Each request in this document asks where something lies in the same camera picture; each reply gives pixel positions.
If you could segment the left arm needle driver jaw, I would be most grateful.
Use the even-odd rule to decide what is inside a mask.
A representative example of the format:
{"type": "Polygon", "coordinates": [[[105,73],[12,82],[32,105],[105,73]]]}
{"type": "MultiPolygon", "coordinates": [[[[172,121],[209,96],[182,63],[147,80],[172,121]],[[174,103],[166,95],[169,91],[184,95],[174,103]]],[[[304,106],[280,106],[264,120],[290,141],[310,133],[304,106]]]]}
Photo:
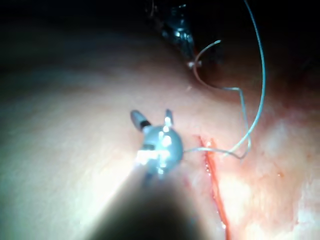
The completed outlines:
{"type": "Polygon", "coordinates": [[[195,48],[193,36],[189,32],[185,34],[184,50],[185,50],[185,54],[187,56],[187,65],[194,66],[195,59],[197,56],[197,51],[195,48]]]}
{"type": "Polygon", "coordinates": [[[186,59],[187,66],[192,68],[195,65],[193,36],[191,34],[175,34],[174,38],[182,55],[186,59]]]}

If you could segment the right arm needle driver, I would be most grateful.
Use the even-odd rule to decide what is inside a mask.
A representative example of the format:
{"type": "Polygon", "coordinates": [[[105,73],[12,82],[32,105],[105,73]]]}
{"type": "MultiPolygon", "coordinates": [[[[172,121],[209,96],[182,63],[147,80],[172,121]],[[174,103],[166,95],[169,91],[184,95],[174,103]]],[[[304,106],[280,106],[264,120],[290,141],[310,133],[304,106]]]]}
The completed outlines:
{"type": "Polygon", "coordinates": [[[184,146],[181,136],[167,125],[145,126],[144,138],[137,151],[137,162],[145,166],[148,176],[165,176],[182,161],[184,146]]]}

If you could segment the right arm needle driver jaw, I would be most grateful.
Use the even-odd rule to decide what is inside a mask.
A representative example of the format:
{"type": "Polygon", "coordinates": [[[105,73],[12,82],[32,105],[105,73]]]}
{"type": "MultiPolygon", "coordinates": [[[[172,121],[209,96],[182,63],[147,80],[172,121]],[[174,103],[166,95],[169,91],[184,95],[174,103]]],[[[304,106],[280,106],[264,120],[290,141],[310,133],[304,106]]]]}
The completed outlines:
{"type": "Polygon", "coordinates": [[[130,119],[135,128],[140,132],[143,132],[144,128],[151,126],[148,119],[138,110],[132,110],[130,112],[130,119]]]}
{"type": "Polygon", "coordinates": [[[164,124],[166,126],[174,125],[173,112],[170,109],[166,109],[165,111],[164,124]]]}

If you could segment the left arm needle driver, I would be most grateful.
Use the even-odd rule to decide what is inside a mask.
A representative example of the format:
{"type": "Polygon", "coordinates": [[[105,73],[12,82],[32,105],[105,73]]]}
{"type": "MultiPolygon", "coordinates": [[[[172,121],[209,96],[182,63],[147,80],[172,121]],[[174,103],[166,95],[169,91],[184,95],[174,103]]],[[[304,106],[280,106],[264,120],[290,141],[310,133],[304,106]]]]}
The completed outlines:
{"type": "Polygon", "coordinates": [[[170,43],[193,43],[186,3],[163,3],[159,13],[163,26],[162,36],[170,43]]]}

